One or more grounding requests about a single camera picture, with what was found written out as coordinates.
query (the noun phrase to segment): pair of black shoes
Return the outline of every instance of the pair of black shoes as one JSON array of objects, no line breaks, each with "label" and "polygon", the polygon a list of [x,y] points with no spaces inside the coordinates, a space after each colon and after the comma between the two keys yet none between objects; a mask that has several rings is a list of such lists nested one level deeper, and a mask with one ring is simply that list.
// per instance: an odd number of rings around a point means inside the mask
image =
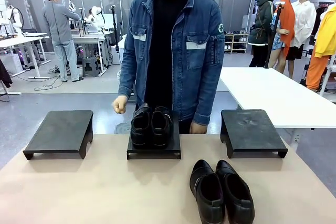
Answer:
[{"label": "pair of black shoes", "polygon": [[147,103],[135,111],[131,122],[131,139],[135,147],[167,146],[173,130],[172,111],[157,107],[154,112]]},{"label": "pair of black shoes", "polygon": [[252,224],[255,216],[252,196],[247,184],[232,166],[220,160],[216,173],[210,165],[199,160],[190,177],[202,224],[220,224],[225,206],[230,224]]}]

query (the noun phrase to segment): blue jacket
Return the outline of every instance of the blue jacket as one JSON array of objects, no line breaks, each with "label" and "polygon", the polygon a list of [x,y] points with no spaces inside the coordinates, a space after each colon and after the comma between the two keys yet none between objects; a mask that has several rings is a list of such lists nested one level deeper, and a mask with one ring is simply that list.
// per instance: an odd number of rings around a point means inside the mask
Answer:
[{"label": "blue jacket", "polygon": [[[153,35],[153,0],[134,0],[121,64],[119,95],[144,103]],[[208,125],[224,56],[224,29],[214,0],[188,0],[172,32],[173,111]]]}]

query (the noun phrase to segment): yellow jacket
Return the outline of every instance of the yellow jacket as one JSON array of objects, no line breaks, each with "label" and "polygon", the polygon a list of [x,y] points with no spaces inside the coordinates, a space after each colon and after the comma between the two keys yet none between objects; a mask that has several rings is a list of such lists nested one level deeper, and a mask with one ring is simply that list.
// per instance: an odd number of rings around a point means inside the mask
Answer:
[{"label": "yellow jacket", "polygon": [[316,41],[315,57],[330,56],[336,53],[336,5],[330,8],[322,23]]}]

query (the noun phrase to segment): orange shirt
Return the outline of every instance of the orange shirt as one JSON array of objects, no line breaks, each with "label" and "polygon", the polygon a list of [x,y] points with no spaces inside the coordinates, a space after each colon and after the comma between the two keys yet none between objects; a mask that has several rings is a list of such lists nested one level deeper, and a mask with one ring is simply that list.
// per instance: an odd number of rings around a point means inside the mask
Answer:
[{"label": "orange shirt", "polygon": [[288,35],[281,35],[281,41],[285,43],[284,55],[287,57],[290,42],[294,39],[295,32],[295,12],[293,10],[292,4],[289,0],[281,0],[282,2],[286,2],[285,5],[282,7],[281,14],[280,14],[280,24],[281,29],[289,30]]}]

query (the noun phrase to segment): dark green jacket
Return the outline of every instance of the dark green jacket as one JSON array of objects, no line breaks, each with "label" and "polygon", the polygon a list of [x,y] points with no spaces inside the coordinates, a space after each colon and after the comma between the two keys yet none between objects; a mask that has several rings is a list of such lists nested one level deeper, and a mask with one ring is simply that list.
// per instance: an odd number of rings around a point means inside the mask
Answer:
[{"label": "dark green jacket", "polygon": [[248,38],[249,44],[268,44],[268,36],[271,35],[270,24],[275,12],[273,0],[258,0],[258,12],[253,30]]}]

